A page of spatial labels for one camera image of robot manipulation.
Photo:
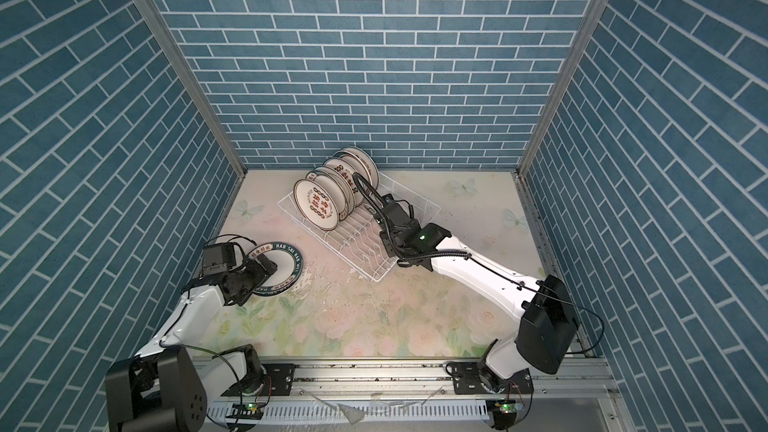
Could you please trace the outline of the white wire dish rack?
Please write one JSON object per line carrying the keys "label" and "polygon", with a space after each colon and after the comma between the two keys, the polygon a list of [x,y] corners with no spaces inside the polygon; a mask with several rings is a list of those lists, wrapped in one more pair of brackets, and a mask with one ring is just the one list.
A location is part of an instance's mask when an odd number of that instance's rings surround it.
{"label": "white wire dish rack", "polygon": [[[392,194],[395,199],[408,201],[413,206],[415,218],[421,225],[433,222],[441,211],[437,203],[391,175],[382,173],[380,180],[378,192],[381,195]],[[389,257],[382,245],[379,237],[380,226],[364,206],[357,207],[332,231],[323,231],[305,218],[294,202],[293,192],[289,192],[282,198],[278,202],[278,207],[297,225],[367,279],[380,282],[396,267],[396,258]]]}

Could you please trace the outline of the small green-rim plate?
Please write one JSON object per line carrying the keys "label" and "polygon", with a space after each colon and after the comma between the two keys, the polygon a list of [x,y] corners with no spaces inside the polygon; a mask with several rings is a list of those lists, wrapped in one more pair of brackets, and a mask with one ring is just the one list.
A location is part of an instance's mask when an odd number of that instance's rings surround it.
{"label": "small green-rim plate", "polygon": [[256,296],[280,295],[294,286],[302,275],[304,259],[294,245],[280,241],[267,242],[251,250],[248,257],[264,269],[266,260],[274,264],[274,271],[253,290]]}

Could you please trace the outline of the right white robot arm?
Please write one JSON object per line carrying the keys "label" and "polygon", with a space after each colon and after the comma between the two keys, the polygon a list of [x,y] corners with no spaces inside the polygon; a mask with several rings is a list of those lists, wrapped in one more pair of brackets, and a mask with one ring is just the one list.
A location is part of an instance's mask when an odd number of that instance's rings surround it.
{"label": "right white robot arm", "polygon": [[387,253],[400,266],[422,266],[448,277],[493,303],[516,327],[495,339],[479,362],[489,379],[505,380],[525,369],[554,375],[569,352],[579,322],[564,283],[515,272],[472,250],[447,229],[420,225],[399,201],[369,210],[381,227]]}

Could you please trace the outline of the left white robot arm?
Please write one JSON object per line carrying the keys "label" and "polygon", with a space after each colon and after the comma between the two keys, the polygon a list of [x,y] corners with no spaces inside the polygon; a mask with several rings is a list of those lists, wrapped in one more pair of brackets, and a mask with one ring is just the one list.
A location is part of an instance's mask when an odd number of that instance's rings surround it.
{"label": "left white robot arm", "polygon": [[225,271],[206,259],[203,274],[183,289],[159,331],[133,356],[115,362],[105,377],[111,431],[198,431],[208,403],[228,391],[243,398],[262,392],[266,371],[255,348],[214,352],[200,345],[212,319],[241,306],[278,266],[263,254],[246,256]]}

